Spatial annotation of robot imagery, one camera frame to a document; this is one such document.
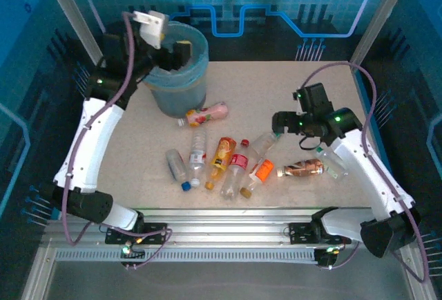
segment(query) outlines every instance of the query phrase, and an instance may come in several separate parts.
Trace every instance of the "beige table surface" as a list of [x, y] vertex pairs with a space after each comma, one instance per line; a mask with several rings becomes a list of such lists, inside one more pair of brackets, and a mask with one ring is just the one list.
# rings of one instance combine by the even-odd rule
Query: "beige table surface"
[[[213, 157], [222, 136], [231, 136], [237, 142], [243, 138], [252, 141], [270, 131], [272, 115], [294, 110], [296, 102], [291, 93], [323, 64], [326, 62], [210, 62], [206, 105], [225, 101], [230, 114], [206, 125], [208, 159]], [[328, 68], [311, 81], [314, 82], [324, 84], [335, 109], [347, 106], [363, 122], [363, 108], [348, 67]], [[186, 160], [191, 137], [192, 129], [178, 127], [176, 119], [161, 113], [149, 89], [140, 84], [110, 139], [98, 190], [113, 195], [115, 202], [134, 208], [368, 206], [368, 199], [352, 175], [336, 182], [328, 174], [277, 178], [273, 172], [250, 199], [238, 196], [235, 201], [221, 198], [222, 182], [213, 191], [200, 186], [183, 192], [172, 179], [164, 153], [176, 148]], [[295, 134], [285, 134], [267, 157], [276, 167], [310, 158], [309, 152], [299, 148], [300, 139]]]

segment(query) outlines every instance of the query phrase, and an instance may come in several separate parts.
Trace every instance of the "enclosure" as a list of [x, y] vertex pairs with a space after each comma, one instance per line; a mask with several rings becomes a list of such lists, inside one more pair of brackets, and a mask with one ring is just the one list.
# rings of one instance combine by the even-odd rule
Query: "enclosure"
[[[63, 299], [114, 299], [135, 296], [138, 288], [163, 299], [184, 299], [180, 290], [186, 288], [189, 297], [219, 299], [277, 299], [292, 292], [300, 299], [324, 299], [325, 294], [331, 299], [436, 299], [440, 294], [441, 0], [0, 0], [0, 8], [1, 299], [58, 299], [62, 294]], [[342, 182], [326, 175], [296, 181], [269, 177], [250, 199], [235, 201], [204, 188], [181, 191], [164, 153], [177, 148], [187, 158], [192, 130], [178, 128], [175, 119], [162, 114], [143, 83], [109, 140], [98, 190], [153, 221], [166, 221], [175, 227], [175, 238], [158, 262], [139, 274], [125, 274], [119, 259], [85, 254], [120, 249], [106, 247], [96, 225], [77, 247], [65, 244], [56, 221], [59, 211], [39, 191], [53, 181], [73, 142], [88, 79], [103, 55], [104, 33], [124, 30], [123, 11], [149, 10], [198, 29], [208, 42], [205, 105], [225, 101], [229, 116], [207, 125], [207, 160], [222, 136], [238, 143], [253, 140], [271, 130], [275, 112], [295, 111], [292, 93], [323, 64], [349, 61], [366, 68], [378, 92], [369, 139], [416, 202], [431, 283], [420, 288], [392, 256], [379, 260], [366, 249], [329, 276], [284, 256], [290, 250], [283, 231], [287, 223], [307, 221], [331, 206], [369, 210], [354, 174]], [[349, 107], [363, 123], [372, 89], [360, 71], [337, 66], [314, 80], [323, 83], [335, 109]], [[268, 158], [277, 167], [311, 158], [298, 141], [295, 134], [283, 135]], [[74, 234], [85, 223], [69, 221]], [[193, 256], [210, 255], [215, 247], [221, 251], [217, 259]], [[264, 256], [247, 256], [252, 252]], [[401, 254], [420, 274], [415, 244]], [[120, 278], [131, 291], [106, 287]], [[152, 285], [141, 286], [145, 280], [153, 280]], [[352, 286], [342, 293], [335, 280]], [[317, 284], [323, 287], [315, 290]], [[367, 284], [373, 285], [370, 292]], [[172, 293], [164, 294], [166, 288]]]

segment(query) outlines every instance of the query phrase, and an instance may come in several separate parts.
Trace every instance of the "blue bottle cap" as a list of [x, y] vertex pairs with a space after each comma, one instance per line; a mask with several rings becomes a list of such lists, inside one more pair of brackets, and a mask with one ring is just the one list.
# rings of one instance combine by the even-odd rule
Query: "blue bottle cap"
[[191, 184], [188, 181], [183, 182], [181, 184], [181, 188], [182, 188], [183, 191], [188, 191], [191, 188]]

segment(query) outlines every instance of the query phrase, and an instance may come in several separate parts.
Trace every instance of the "bottle cap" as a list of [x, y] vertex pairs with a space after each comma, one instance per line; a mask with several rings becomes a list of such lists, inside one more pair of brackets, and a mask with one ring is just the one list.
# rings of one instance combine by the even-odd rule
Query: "bottle cap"
[[192, 180], [191, 180], [191, 185], [192, 185], [192, 187], [198, 187], [198, 186], [200, 186], [200, 180], [197, 179], [197, 178], [192, 179]]
[[240, 193], [242, 196], [244, 196], [245, 198], [250, 198], [251, 197], [251, 191], [249, 191], [247, 188], [243, 187], [242, 189], [240, 189]]
[[278, 176], [278, 177], [282, 177], [282, 176], [284, 176], [284, 167], [279, 167], [279, 168], [277, 168], [276, 169], [276, 175]]
[[206, 189], [212, 190], [215, 187], [215, 185], [212, 182], [207, 181], [206, 182]]
[[183, 182], [183, 183], [181, 184], [181, 188], [182, 188], [183, 191], [188, 191], [188, 190], [190, 190], [190, 188], [191, 188], [191, 184], [189, 184], [188, 181]]

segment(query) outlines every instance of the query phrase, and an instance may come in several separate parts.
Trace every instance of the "red label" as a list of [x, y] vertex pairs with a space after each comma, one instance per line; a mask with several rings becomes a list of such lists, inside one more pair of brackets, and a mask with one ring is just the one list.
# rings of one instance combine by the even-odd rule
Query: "red label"
[[248, 161], [249, 159], [246, 156], [236, 153], [233, 155], [230, 165], [239, 165], [243, 169], [246, 169]]

